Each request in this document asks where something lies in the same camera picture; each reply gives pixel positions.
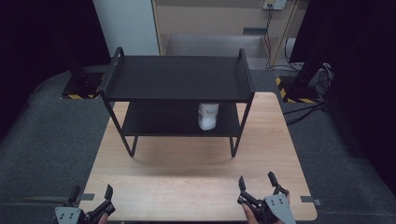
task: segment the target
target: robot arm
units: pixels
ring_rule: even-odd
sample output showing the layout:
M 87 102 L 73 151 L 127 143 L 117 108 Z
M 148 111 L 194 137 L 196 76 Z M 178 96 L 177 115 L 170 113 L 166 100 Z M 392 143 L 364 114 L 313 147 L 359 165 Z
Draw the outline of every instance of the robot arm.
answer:
M 274 194 L 264 197 L 263 200 L 257 200 L 246 192 L 244 177 L 239 178 L 239 189 L 241 193 L 237 200 L 238 203 L 246 204 L 252 211 L 258 222 L 271 224 L 278 220 L 285 224 L 295 224 L 293 214 L 290 210 L 288 194 L 289 191 L 283 189 L 276 180 L 274 173 L 268 174 L 271 184 L 275 187 Z
M 107 213 L 107 215 L 110 216 L 114 211 L 116 211 L 116 208 L 111 202 L 113 188 L 111 188 L 110 185 L 107 185 L 105 201 L 102 202 L 95 210 L 88 212 L 87 214 L 85 214 L 82 209 L 73 205 L 73 203 L 78 199 L 79 192 L 79 186 L 75 186 L 64 206 L 55 208 L 56 224 L 97 224 L 104 213 Z

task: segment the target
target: two-tier shelf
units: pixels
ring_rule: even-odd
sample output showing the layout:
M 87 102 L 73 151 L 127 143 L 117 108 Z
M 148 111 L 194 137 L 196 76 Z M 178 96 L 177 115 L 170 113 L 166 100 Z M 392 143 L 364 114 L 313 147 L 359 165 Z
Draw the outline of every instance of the two-tier shelf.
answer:
M 131 157 L 139 136 L 229 137 L 234 157 L 254 87 L 243 49 L 238 57 L 213 57 L 125 56 L 117 48 L 99 93 Z M 122 127 L 110 102 L 129 102 Z M 212 130 L 198 125 L 200 103 L 219 103 Z M 246 104 L 241 122 L 236 104 Z M 132 148 L 126 136 L 134 137 Z

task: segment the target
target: wooden table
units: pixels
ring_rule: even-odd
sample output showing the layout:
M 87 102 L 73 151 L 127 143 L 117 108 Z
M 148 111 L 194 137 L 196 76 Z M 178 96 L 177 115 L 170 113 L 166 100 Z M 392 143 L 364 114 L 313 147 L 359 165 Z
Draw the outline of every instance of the wooden table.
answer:
M 119 118 L 127 107 L 116 103 Z M 110 184 L 117 210 L 109 220 L 242 221 L 245 214 L 236 202 L 240 175 L 247 192 L 259 199 L 273 193 L 267 177 L 273 171 L 290 191 L 296 220 L 317 217 L 315 206 L 301 201 L 310 192 L 273 93 L 256 93 L 237 157 L 230 156 L 228 145 L 227 138 L 142 137 L 131 158 L 110 120 L 84 192 L 95 197 L 79 207 L 93 210 Z

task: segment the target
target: cable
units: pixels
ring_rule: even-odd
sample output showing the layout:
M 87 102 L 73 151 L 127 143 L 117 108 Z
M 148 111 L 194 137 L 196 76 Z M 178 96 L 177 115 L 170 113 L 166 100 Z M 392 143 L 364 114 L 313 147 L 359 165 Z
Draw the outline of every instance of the cable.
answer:
M 296 7 L 296 4 L 297 4 L 297 0 L 294 1 L 294 7 Z M 270 38 L 269 38 L 269 35 L 268 35 L 268 31 L 269 31 L 269 25 L 270 25 L 270 22 L 271 22 L 273 13 L 274 13 L 274 7 L 273 7 L 272 4 L 268 5 L 268 10 L 269 10 L 269 13 L 268 13 L 268 22 L 267 22 L 267 32 L 266 32 L 266 34 L 264 36 L 264 42 L 265 42 L 265 45 L 266 45 L 266 47 L 268 49 L 269 55 L 268 55 L 267 65 L 265 67 L 267 69 L 275 69 L 276 67 L 288 67 L 288 68 L 292 69 L 293 71 L 299 72 L 300 69 L 294 67 L 289 62 L 290 58 L 289 58 L 289 56 L 288 56 L 288 54 L 286 52 L 286 46 L 288 44 L 288 40 L 289 39 L 286 39 L 286 43 L 285 43 L 285 47 L 284 47 L 285 58 L 286 58 L 286 60 L 288 62 L 288 65 L 280 64 L 280 65 L 272 65 L 271 66 L 271 64 L 270 64 L 271 63 L 271 43 L 270 43 Z
M 301 108 L 301 109 L 291 110 L 291 111 L 288 111 L 288 112 L 283 113 L 283 115 L 288 115 L 288 114 L 291 114 L 291 113 L 295 113 L 295 112 L 298 112 L 298 111 L 310 109 L 310 108 L 312 108 L 312 107 L 317 107 L 317 106 L 318 106 L 318 105 L 311 105 L 311 106 L 304 107 L 304 108 Z
M 329 65 L 323 65 L 322 71 L 320 72 L 318 77 L 318 82 L 315 84 L 315 88 L 319 95 L 323 96 L 330 88 L 330 85 L 332 83 L 332 77 L 333 73 L 329 69 Z
M 267 32 L 265 32 L 265 36 L 264 36 L 264 42 L 268 49 L 268 61 L 267 61 L 267 64 L 265 65 L 265 67 L 267 69 L 270 68 L 270 62 L 271 62 L 271 41 L 270 41 L 270 36 L 268 35 L 268 33 L 269 33 L 268 31 L 269 31 L 269 27 L 271 24 L 273 12 L 274 12 L 273 6 L 272 6 L 272 4 L 269 4 L 268 5 L 268 21 L 267 21 L 267 27 L 266 27 Z
M 326 108 L 327 108 L 327 105 L 326 105 L 326 103 L 321 102 L 321 103 L 319 103 L 319 104 L 317 104 L 317 105 L 310 106 L 310 108 L 311 108 L 311 109 L 310 109 L 307 113 L 305 113 L 304 115 L 300 116 L 300 117 L 297 118 L 297 119 L 291 119 L 291 120 L 287 121 L 286 124 L 289 126 L 289 125 L 298 123 L 298 122 L 300 122 L 301 120 L 303 120 L 303 119 L 305 119 L 306 117 L 308 117 L 308 115 L 310 115 L 312 112 L 317 111 L 317 110 L 326 111 L 326 110 L 327 110 L 327 109 L 326 109 Z

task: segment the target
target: shelf top surface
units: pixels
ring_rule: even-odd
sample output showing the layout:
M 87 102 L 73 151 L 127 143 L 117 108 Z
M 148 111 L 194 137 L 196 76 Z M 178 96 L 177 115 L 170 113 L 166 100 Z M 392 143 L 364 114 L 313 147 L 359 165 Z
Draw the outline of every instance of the shelf top surface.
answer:
M 106 97 L 244 102 L 250 94 L 243 59 L 209 56 L 121 56 Z

